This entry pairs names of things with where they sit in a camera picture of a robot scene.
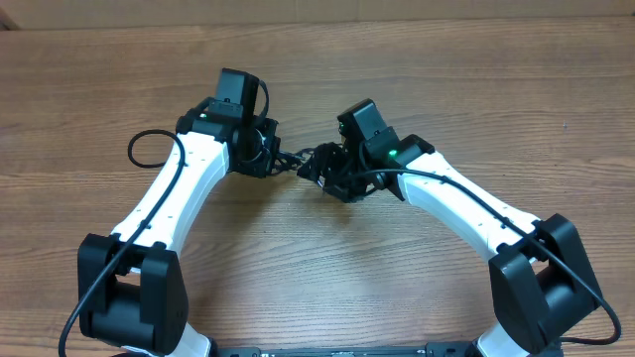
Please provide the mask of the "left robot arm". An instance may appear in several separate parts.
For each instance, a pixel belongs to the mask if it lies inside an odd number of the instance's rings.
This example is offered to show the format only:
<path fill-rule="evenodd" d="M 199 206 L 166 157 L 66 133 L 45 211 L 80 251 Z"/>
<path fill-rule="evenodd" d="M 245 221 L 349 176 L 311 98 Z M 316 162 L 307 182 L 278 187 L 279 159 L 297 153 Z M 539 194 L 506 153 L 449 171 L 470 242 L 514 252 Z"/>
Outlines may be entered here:
<path fill-rule="evenodd" d="M 189 323 L 181 251 L 211 190 L 229 173 L 269 175 L 280 147 L 277 121 L 240 125 L 187 115 L 168 132 L 170 156 L 133 211 L 107 236 L 77 250 L 81 333 L 138 356 L 214 356 L 215 342 Z"/>

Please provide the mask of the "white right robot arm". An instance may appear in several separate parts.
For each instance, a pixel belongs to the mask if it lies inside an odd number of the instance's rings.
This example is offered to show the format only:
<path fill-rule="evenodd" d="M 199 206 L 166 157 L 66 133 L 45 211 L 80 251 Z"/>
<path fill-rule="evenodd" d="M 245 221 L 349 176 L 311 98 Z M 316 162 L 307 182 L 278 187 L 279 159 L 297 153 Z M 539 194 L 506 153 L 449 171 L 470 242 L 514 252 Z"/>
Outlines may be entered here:
<path fill-rule="evenodd" d="M 322 144 L 298 175 L 344 202 L 388 189 L 474 249 L 488 266 L 497 319 L 475 344 L 480 356 L 542 353 L 599 306 L 601 290 L 569 220 L 510 206 L 416 135 Z"/>

